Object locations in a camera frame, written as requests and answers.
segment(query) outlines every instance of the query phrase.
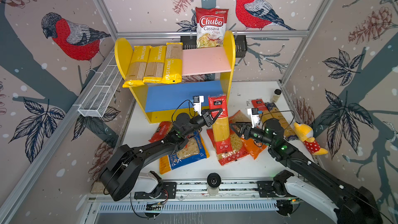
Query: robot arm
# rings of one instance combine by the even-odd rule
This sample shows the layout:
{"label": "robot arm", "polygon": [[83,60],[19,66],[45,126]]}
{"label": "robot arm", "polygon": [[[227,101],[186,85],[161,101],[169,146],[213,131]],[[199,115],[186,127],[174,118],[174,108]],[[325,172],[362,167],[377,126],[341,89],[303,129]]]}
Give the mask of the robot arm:
{"label": "robot arm", "polygon": [[[267,120],[265,126],[265,130],[262,130],[252,128],[251,123],[230,124],[231,129],[239,137],[252,138],[256,143],[267,145],[268,152],[277,162],[302,175],[317,189],[313,191],[315,188],[306,186],[308,190],[295,190],[297,187],[294,186],[295,184],[300,187],[303,184],[296,180],[291,172],[283,171],[281,173],[285,173],[285,177],[274,177],[274,188],[277,194],[283,195],[284,192],[289,192],[303,200],[308,199],[311,205],[336,221],[330,212],[330,208],[334,207],[329,204],[332,202],[336,206],[333,211],[336,214],[337,223],[382,223],[380,213],[376,211],[375,198],[369,190],[365,187],[357,189],[311,162],[296,147],[283,139],[284,129],[276,118]],[[319,204],[319,199],[311,196],[319,194],[319,191],[322,192],[319,195],[321,201],[325,201],[322,202],[323,204]]]}
{"label": "robot arm", "polygon": [[[218,112],[212,117],[211,112]],[[130,148],[122,145],[109,159],[100,172],[100,181],[112,196],[119,201],[131,192],[140,171],[149,163],[166,155],[173,154],[188,143],[188,138],[202,127],[210,127],[222,112],[221,108],[202,110],[201,115],[189,117],[187,113],[180,113],[173,122],[173,128],[164,139],[140,147]]]}

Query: yellow plush toy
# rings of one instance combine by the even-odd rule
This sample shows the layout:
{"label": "yellow plush toy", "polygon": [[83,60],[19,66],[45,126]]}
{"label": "yellow plush toy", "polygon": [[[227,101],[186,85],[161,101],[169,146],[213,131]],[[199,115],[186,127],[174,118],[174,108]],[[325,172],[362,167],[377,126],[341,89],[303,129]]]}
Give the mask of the yellow plush toy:
{"label": "yellow plush toy", "polygon": [[314,130],[310,126],[299,123],[294,123],[294,126],[296,135],[312,155],[323,155],[328,153],[326,149],[319,146],[314,138]]}

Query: white wire basket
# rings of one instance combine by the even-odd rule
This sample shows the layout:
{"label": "white wire basket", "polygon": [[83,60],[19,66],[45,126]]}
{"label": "white wire basket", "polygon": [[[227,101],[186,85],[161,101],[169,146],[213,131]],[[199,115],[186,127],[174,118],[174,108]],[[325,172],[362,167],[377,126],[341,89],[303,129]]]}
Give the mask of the white wire basket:
{"label": "white wire basket", "polygon": [[84,117],[102,117],[122,79],[115,56],[101,72],[97,82],[80,105],[78,111]]}

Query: red bird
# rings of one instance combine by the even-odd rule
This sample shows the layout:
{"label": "red bird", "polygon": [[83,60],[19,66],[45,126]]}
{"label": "red bird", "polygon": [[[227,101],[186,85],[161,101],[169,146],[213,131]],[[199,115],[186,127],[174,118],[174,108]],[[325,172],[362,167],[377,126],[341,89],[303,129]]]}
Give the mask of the red bird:
{"label": "red bird", "polygon": [[236,17],[248,28],[259,28],[262,30],[265,26],[279,25],[288,30],[293,28],[285,25],[270,3],[265,0],[236,0]]}
{"label": "red bird", "polygon": [[75,24],[57,13],[48,13],[41,21],[41,27],[46,38],[52,37],[54,42],[70,58],[79,61],[90,61],[100,51],[101,42],[110,37],[103,31],[97,31],[85,24]]}

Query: blue shelf board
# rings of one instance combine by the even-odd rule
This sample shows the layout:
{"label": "blue shelf board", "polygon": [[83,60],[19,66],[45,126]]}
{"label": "blue shelf board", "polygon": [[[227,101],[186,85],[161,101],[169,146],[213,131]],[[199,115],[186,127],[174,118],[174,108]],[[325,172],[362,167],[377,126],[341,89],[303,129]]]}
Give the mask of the blue shelf board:
{"label": "blue shelf board", "polygon": [[[179,83],[149,87],[145,112],[175,110],[184,100],[192,100],[193,96],[198,95],[205,97],[202,107],[208,107],[209,101],[207,97],[222,93],[220,81]],[[180,108],[188,108],[188,102],[185,102]]]}

